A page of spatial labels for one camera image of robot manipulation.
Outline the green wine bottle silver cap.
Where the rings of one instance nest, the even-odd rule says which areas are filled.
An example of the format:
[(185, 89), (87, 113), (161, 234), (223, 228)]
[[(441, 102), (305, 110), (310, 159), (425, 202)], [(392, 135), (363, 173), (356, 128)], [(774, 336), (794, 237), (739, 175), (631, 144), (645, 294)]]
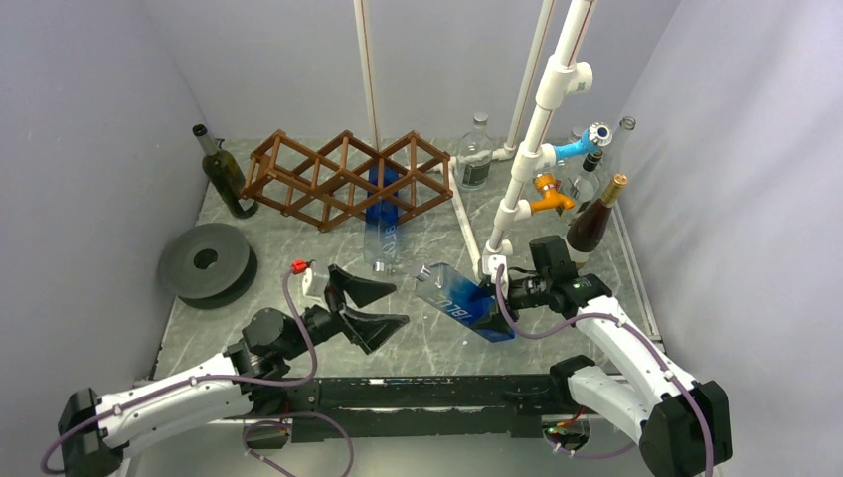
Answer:
[(203, 150), (202, 169), (229, 212), (237, 219), (247, 219), (258, 209), (253, 199), (244, 199), (246, 178), (235, 157), (221, 148), (204, 124), (195, 124), (192, 133)]

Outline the tall clear wine bottle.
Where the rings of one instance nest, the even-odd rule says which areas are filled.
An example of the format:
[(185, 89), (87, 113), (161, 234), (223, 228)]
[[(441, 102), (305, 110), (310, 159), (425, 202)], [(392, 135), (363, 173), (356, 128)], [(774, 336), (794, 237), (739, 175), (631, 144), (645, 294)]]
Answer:
[(636, 119), (633, 116), (623, 116), (613, 129), (610, 144), (602, 149), (603, 157), (600, 161), (597, 175), (602, 189), (608, 185), (613, 175), (620, 171), (626, 143), (635, 127)]

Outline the dark bottle gold cap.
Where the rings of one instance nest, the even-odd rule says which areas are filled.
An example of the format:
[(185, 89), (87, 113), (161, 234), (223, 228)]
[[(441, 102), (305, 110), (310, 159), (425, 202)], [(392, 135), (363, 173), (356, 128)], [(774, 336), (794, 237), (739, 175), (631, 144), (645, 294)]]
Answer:
[(577, 269), (583, 268), (601, 243), (609, 217), (622, 192), (628, 185), (625, 174), (615, 174), (598, 199), (571, 223), (565, 244), (569, 258)]

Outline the blue square bottle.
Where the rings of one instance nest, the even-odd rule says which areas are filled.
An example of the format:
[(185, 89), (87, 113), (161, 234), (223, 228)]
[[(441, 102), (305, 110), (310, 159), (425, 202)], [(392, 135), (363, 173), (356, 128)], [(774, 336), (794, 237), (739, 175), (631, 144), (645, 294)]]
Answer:
[[(411, 267), (410, 275), (416, 280), (418, 298), (468, 329), (478, 318), (496, 311), (495, 300), (450, 264), (420, 261)], [(491, 343), (515, 338), (515, 334), (479, 336)]]
[(400, 210), (389, 200), (380, 200), (366, 210), (363, 256), (376, 274), (391, 273), (397, 263), (397, 225)]

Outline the clear bottle black cap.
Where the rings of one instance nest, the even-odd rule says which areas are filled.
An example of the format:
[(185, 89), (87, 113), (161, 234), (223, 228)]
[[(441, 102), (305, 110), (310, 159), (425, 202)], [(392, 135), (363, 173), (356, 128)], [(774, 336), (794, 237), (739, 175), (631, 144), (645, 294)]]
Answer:
[(562, 180), (562, 192), (571, 198), (574, 206), (565, 210), (561, 219), (565, 224), (573, 222), (590, 204), (600, 190), (597, 168), (603, 157), (602, 151), (589, 153), (570, 164)]

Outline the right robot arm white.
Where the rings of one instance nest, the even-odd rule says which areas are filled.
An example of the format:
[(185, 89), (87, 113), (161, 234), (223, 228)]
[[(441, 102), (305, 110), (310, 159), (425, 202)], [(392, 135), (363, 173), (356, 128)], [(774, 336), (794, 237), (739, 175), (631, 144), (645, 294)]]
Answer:
[(732, 457), (729, 402), (715, 382), (702, 383), (658, 350), (628, 319), (611, 290), (595, 275), (581, 275), (574, 254), (557, 236), (530, 244), (533, 268), (510, 279), (503, 263), (492, 266), (484, 292), (488, 321), (506, 337), (518, 334), (515, 314), (546, 307), (562, 315), (562, 327), (590, 338), (618, 369), (608, 375), (577, 355), (544, 376), (512, 375), (388, 378), (382, 384), (347, 384), (347, 409), (494, 407), (525, 415), (585, 408), (623, 431), (656, 476), (711, 475)]

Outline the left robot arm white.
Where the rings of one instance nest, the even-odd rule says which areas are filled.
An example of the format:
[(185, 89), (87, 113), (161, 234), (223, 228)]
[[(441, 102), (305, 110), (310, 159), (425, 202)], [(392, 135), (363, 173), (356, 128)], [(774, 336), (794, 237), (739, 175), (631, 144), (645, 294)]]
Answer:
[[(46, 474), (111, 476), (145, 447), (213, 420), (278, 414), (285, 388), (311, 381), (318, 368), (316, 345), (342, 334), (370, 354), (409, 323), (406, 315), (369, 314), (339, 301), (329, 309), (303, 313), (274, 308), (258, 311), (239, 341), (207, 361), (167, 379), (128, 391), (74, 393), (59, 422), (58, 440), (42, 459)], [(288, 362), (312, 355), (311, 370), (288, 379)], [(49, 465), (59, 451), (63, 468)]]

